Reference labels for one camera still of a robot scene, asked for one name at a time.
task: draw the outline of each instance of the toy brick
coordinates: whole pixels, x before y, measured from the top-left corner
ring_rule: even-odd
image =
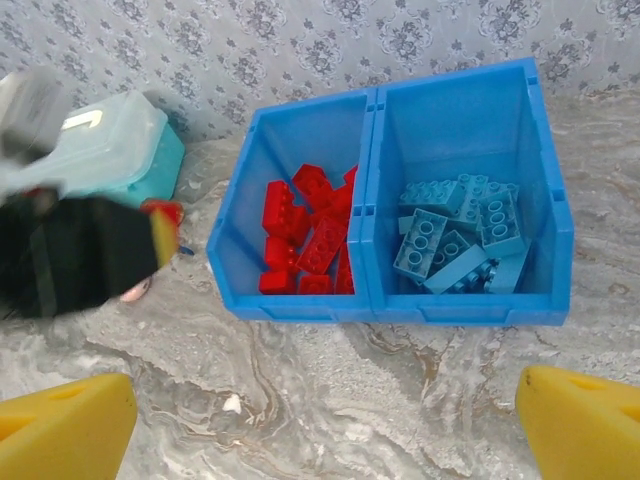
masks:
[[[296,262],[298,254],[295,248],[280,237],[267,237],[264,248],[264,261],[271,270],[288,270],[298,273]]]
[[[489,178],[485,175],[458,176],[458,183],[465,192],[464,200],[458,210],[449,218],[449,227],[475,231],[478,225],[478,202],[484,197]]]
[[[482,293],[491,268],[493,268],[491,260],[483,262],[478,268],[458,280],[446,293]]]
[[[305,275],[300,278],[298,295],[329,295],[333,293],[329,275]]]
[[[398,217],[398,232],[400,235],[405,235],[411,229],[412,223],[413,215]]]
[[[345,227],[349,226],[351,218],[351,203],[353,197],[353,187],[351,185],[343,185],[336,191],[331,193],[331,203],[328,207],[323,208],[319,212],[311,214],[311,225],[317,228],[323,217],[331,217],[340,222]]]
[[[319,212],[330,205],[333,188],[322,168],[305,163],[292,180],[302,198],[314,212]]]
[[[314,275],[326,273],[346,237],[347,227],[330,217],[322,218],[298,258],[297,267]]]
[[[487,264],[489,257],[478,245],[472,245],[449,265],[442,268],[435,275],[428,278],[423,286],[431,293],[444,293],[449,289],[453,291],[463,289],[465,285],[476,281],[476,275],[480,277],[477,269]]]
[[[358,173],[357,165],[342,176],[344,183],[353,187],[356,183],[356,173]]]
[[[269,235],[296,247],[302,246],[307,238],[311,228],[309,214],[304,207],[293,205],[293,193],[281,180],[267,185],[262,227]]]
[[[469,243],[456,230],[451,230],[444,234],[438,244],[438,249],[433,256],[429,276],[434,275],[436,272],[449,265],[456,258],[469,250],[469,247]]]
[[[525,240],[525,249],[522,252],[501,258],[498,265],[491,268],[484,291],[498,294],[515,292],[520,283],[530,247],[531,241]]]
[[[395,270],[418,282],[425,280],[446,224],[446,217],[416,208],[411,228],[393,262]]]
[[[293,295],[296,293],[296,277],[286,270],[265,272],[260,275],[258,290],[263,295]]]
[[[511,193],[514,201],[518,201],[518,194],[520,193],[520,187],[515,183],[498,183],[498,182],[489,182],[487,184],[487,189],[485,190],[485,195],[493,195],[498,192],[508,191]]]
[[[401,208],[421,208],[440,215],[453,215],[460,208],[465,190],[457,181],[409,183],[400,195]]]
[[[294,206],[291,225],[289,226],[289,238],[293,246],[301,247],[307,240],[307,235],[311,230],[311,218],[309,212],[303,206]]]
[[[349,261],[349,249],[343,243],[338,256],[338,272],[336,273],[336,295],[353,295],[353,277],[351,275],[351,262]]]
[[[480,238],[482,248],[491,258],[502,258],[524,250],[516,208],[507,190],[480,200]]]

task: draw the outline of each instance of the patterned wallpaper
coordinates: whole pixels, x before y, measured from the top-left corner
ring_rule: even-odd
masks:
[[[139,89],[188,140],[252,111],[534,55],[549,93],[640,84],[640,0],[0,0],[0,68],[77,106]]]

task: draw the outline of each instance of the marble floor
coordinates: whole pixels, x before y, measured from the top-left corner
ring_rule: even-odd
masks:
[[[120,480],[536,479],[514,411],[543,363],[640,385],[640,92],[551,99],[576,222],[563,328],[245,323],[204,246],[239,139],[190,147],[179,256],[140,303],[0,325],[0,398],[108,371],[139,418]]]

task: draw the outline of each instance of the light blue lego brick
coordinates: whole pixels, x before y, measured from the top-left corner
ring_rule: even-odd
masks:
[[[473,232],[478,225],[478,202],[485,195],[489,177],[463,173],[458,176],[458,183],[465,196],[460,208],[449,218],[449,227]]]
[[[429,277],[424,287],[431,293],[444,293],[449,289],[461,289],[474,281],[477,269],[489,262],[489,257],[478,245],[472,245],[466,252],[456,258],[449,265]]]
[[[445,233],[440,240],[436,254],[433,256],[429,276],[442,270],[456,258],[469,250],[469,243],[456,230]]]
[[[481,199],[478,211],[482,248],[487,255],[502,258],[524,250],[516,204],[508,190]]]
[[[494,193],[505,192],[508,191],[511,193],[513,200],[515,202],[518,201],[518,194],[520,193],[520,187],[515,183],[498,183],[498,182],[489,182],[487,184],[487,189],[485,190],[485,196],[493,195]]]
[[[400,235],[405,235],[410,229],[413,223],[413,215],[406,217],[398,217],[398,232]]]
[[[453,215],[462,205],[464,197],[465,189],[457,181],[409,183],[400,195],[398,205],[401,208],[421,208],[440,215]]]
[[[531,241],[527,239],[522,252],[501,258],[498,265],[491,268],[484,291],[498,294],[513,293],[520,282],[530,248]]]
[[[473,272],[457,281],[446,293],[482,293],[492,268],[491,260],[483,262]]]
[[[395,270],[412,280],[424,281],[446,224],[446,217],[416,208],[411,228],[393,262]]]

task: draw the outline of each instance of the red object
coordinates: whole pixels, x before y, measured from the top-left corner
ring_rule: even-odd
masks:
[[[260,275],[258,290],[263,295],[293,295],[296,293],[296,277],[286,270],[265,272]]]
[[[298,295],[330,295],[333,293],[329,275],[305,275],[300,279]]]
[[[304,207],[293,205],[293,193],[281,180],[267,185],[262,227],[269,235],[283,238],[295,247],[302,246],[307,239],[311,228],[309,214]]]
[[[180,204],[180,202],[172,202],[168,200],[160,200],[157,198],[148,198],[142,205],[140,205],[140,210],[145,213],[152,213],[156,210],[161,210],[169,217],[169,219],[177,225],[182,223],[184,220],[184,208]]]
[[[346,237],[346,226],[330,217],[322,218],[309,244],[300,255],[297,267],[315,275],[327,273],[331,261]]]
[[[333,188],[322,168],[303,164],[294,175],[293,184],[314,212],[330,205]]]
[[[356,173],[357,172],[358,172],[358,166],[356,165],[355,167],[353,167],[351,170],[349,170],[347,173],[345,173],[342,176],[342,178],[344,178],[344,182],[347,185],[351,185],[352,188],[356,183]]]
[[[353,277],[351,276],[351,262],[349,261],[349,249],[343,243],[338,257],[338,273],[336,273],[336,295],[353,295]]]
[[[264,248],[264,261],[271,270],[288,270],[297,274],[298,254],[293,246],[279,237],[267,237]]]
[[[311,214],[311,225],[313,228],[318,227],[323,217],[331,217],[348,227],[349,219],[351,218],[352,197],[353,187],[349,184],[334,191],[331,195],[331,204],[319,212]]]

